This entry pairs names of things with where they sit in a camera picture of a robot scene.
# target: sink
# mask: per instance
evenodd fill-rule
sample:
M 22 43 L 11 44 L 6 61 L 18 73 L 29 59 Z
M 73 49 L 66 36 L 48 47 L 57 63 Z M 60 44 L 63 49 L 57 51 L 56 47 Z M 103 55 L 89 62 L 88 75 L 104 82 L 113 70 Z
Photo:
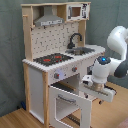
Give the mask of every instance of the sink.
M 65 51 L 65 53 L 73 54 L 73 55 L 85 55 L 94 51 L 95 50 L 91 48 L 78 47 L 78 48 L 68 49 Z

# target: stovetop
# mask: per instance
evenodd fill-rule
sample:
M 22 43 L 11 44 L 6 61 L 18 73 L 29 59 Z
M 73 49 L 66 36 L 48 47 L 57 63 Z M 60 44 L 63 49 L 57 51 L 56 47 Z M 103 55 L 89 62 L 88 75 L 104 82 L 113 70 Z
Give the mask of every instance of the stovetop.
M 67 61 L 69 59 L 73 59 L 73 57 L 63 55 L 61 53 L 54 53 L 51 55 L 36 58 L 33 61 L 48 67 L 57 63 Z

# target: open oven door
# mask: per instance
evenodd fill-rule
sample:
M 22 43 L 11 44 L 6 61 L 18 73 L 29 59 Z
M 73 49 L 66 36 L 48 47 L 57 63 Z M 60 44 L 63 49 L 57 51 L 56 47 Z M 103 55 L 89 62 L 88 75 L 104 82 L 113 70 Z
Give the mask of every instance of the open oven door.
M 49 87 L 50 125 L 55 128 L 73 128 L 61 121 L 64 117 L 81 110 L 80 128 L 90 128 L 92 101 L 76 94 Z

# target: wooden floor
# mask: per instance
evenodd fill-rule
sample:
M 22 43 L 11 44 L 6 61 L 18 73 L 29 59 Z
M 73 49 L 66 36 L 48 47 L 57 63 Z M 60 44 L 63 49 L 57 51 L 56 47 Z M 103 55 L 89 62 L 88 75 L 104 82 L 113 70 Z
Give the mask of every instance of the wooden floor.
M 37 119 L 23 109 L 0 118 L 0 128 L 44 128 Z
M 92 128 L 116 128 L 119 123 L 128 118 L 128 89 L 111 83 L 109 83 L 109 86 L 116 89 L 117 95 L 112 103 L 104 102 L 102 105 L 99 105 L 99 100 L 93 101 Z M 77 111 L 74 115 L 79 118 L 80 112 Z M 72 127 L 79 128 L 78 125 L 68 118 L 63 119 L 63 122 L 70 122 Z M 44 126 L 32 115 L 23 109 L 19 109 L 1 117 L 0 128 L 44 128 Z

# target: faucet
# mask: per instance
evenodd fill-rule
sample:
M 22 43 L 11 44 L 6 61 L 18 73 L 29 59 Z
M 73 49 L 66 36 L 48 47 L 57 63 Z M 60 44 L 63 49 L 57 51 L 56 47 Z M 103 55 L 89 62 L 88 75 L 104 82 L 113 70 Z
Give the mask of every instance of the faucet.
M 82 41 L 82 35 L 80 33 L 74 33 L 71 38 L 70 38 L 70 43 L 68 44 L 67 48 L 68 49 L 72 49 L 73 47 L 75 47 L 75 44 L 73 44 L 72 39 L 75 35 L 79 35 L 80 36 L 80 41 Z

